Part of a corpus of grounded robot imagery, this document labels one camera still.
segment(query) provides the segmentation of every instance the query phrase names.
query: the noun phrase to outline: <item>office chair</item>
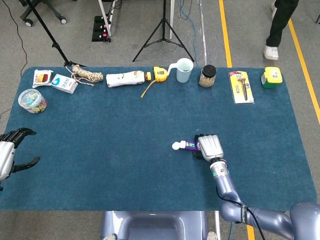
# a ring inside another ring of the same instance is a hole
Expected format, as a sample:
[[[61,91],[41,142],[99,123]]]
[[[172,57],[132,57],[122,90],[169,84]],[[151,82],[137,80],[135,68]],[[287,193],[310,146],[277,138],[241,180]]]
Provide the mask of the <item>office chair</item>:
[[[27,2],[25,0],[19,0],[19,3],[25,7],[27,5]],[[54,15],[56,16],[57,19],[60,20],[60,22],[62,24],[66,24],[67,23],[67,19],[61,15],[60,12],[58,12],[54,6],[52,6],[52,4],[50,3],[49,0],[32,0],[31,4],[36,7],[39,3],[44,3],[46,4],[51,11],[54,13]],[[34,24],[34,22],[27,18],[29,16],[29,14],[32,12],[32,9],[28,6],[28,8],[25,10],[25,12],[20,16],[20,18],[24,21],[25,25],[27,25],[28,27],[32,27],[32,25]]]

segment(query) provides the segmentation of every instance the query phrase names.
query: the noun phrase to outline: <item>tripod stand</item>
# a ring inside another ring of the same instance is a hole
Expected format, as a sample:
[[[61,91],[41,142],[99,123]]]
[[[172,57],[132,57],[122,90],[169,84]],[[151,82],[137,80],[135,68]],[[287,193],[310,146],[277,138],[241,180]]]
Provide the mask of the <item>tripod stand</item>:
[[[58,50],[58,52],[60,53],[61,57],[64,60],[64,64],[63,66],[67,66],[67,67],[71,67],[72,65],[77,65],[78,63],[69,61],[68,58],[66,57],[65,53],[62,51],[62,49],[60,48],[59,44],[57,43],[57,41],[55,40],[54,36],[52,36],[51,32],[49,31],[49,29],[47,28],[45,22],[42,20],[41,16],[39,15],[38,11],[36,10],[36,8],[32,5],[32,3],[30,2],[30,0],[25,0],[26,3],[29,5],[29,7],[31,8],[32,12],[34,13],[34,15],[36,16],[36,18],[39,20],[39,22],[41,23],[42,27],[44,28],[44,30],[46,31],[46,33],[48,34],[48,36],[50,37],[50,39],[52,40],[52,47],[56,48]]]
[[[195,60],[193,59],[193,57],[190,55],[190,53],[188,52],[188,50],[186,49],[186,46],[182,43],[182,41],[180,40],[180,38],[178,37],[178,35],[176,34],[175,30],[172,28],[172,26],[170,25],[170,23],[168,22],[168,20],[166,19],[166,4],[167,4],[167,0],[163,0],[163,16],[162,19],[160,20],[159,24],[156,26],[156,28],[153,30],[153,32],[151,33],[151,35],[149,36],[149,38],[146,40],[146,42],[143,44],[142,48],[140,49],[140,51],[137,53],[137,55],[134,57],[134,59],[132,60],[132,62],[134,62],[137,57],[139,56],[139,54],[141,53],[141,51],[150,46],[151,44],[155,44],[155,43],[160,43],[160,42],[167,42],[167,43],[172,43],[175,45],[178,45],[180,48],[184,48],[184,50],[186,51],[186,53],[189,55],[189,57],[191,58],[192,62],[194,62]],[[178,41],[180,43],[176,43],[173,42],[169,39],[166,39],[165,37],[165,33],[166,33],[166,24],[169,26],[169,28],[172,30],[173,34],[175,35],[176,39],[178,39]],[[158,28],[160,27],[160,25],[162,25],[162,38],[157,40],[157,41],[153,41],[151,43],[148,43],[149,40],[152,38],[152,36],[155,34],[155,32],[158,30]]]

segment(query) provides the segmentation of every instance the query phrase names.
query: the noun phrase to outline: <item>milk carton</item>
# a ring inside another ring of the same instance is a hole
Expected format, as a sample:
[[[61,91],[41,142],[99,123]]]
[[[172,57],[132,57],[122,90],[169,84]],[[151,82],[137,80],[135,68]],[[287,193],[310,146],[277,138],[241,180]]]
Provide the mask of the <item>milk carton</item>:
[[[73,94],[78,83],[73,78],[56,74],[51,82],[52,87],[69,94]]]

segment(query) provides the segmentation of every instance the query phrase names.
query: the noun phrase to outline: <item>gray floor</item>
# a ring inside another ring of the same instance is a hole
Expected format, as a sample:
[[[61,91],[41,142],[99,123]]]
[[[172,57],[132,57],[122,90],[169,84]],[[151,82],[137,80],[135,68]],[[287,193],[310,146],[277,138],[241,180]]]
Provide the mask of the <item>gray floor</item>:
[[[58,52],[51,48],[52,42],[42,29],[36,17],[28,28],[19,19],[23,8],[18,1],[9,1],[12,15],[19,25],[24,47],[28,54],[28,65],[61,66],[64,61]],[[52,3],[67,18],[68,23],[62,25],[54,18],[49,9],[40,4],[38,11],[52,34],[56,37],[66,56],[77,63],[87,66],[167,66],[181,57],[186,57],[183,49],[173,44],[157,43],[143,50],[136,63],[132,59],[152,29],[162,16],[162,1],[123,0],[122,9],[115,13],[112,26],[112,42],[104,44],[91,42],[93,18],[100,15],[97,1],[53,0]],[[190,0],[185,0],[185,9]],[[319,192],[320,167],[320,128],[310,98],[307,84],[302,72],[294,42],[287,27],[283,31],[279,47],[280,59],[277,62],[263,58],[262,49],[271,26],[269,0],[224,1],[225,16],[229,34],[232,63],[234,67],[266,67],[277,66],[286,76],[296,120],[307,154],[312,177]],[[207,46],[207,62],[215,66],[226,66],[226,55],[222,35],[221,17],[218,0],[207,0],[203,3],[205,40]],[[299,6],[292,16],[296,34],[304,55],[304,59],[312,80],[313,88],[320,101],[319,81],[319,39],[320,25],[315,24],[320,12],[320,3],[316,0],[300,0]],[[201,18],[199,5],[193,1],[190,15],[197,29],[197,52],[199,65],[204,64],[204,48],[202,43]],[[179,16],[179,1],[175,4],[174,29],[193,53],[193,29],[189,21]],[[0,1],[0,112],[9,109],[20,81],[20,69],[24,64],[24,53],[17,37],[16,27],[9,13]],[[3,132],[9,117],[5,113],[0,120],[0,132]],[[207,214],[209,228],[214,229],[213,214]],[[0,214],[1,239],[26,240],[88,240],[98,239],[102,224],[101,212],[63,212],[63,211],[2,211]],[[228,239],[230,225],[221,221],[222,239]],[[258,231],[256,239],[261,239]],[[281,239],[266,233],[267,239]],[[234,240],[247,239],[246,227],[235,225]]]

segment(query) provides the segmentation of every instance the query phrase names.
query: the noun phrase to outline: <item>small white box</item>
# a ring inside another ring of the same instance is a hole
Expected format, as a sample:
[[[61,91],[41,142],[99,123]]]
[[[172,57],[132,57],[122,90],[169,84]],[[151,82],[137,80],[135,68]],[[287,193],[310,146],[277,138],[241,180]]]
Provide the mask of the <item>small white box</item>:
[[[78,86],[78,83],[73,78],[56,74],[51,82],[51,85],[55,89],[64,91],[69,94],[73,94],[76,87]]]

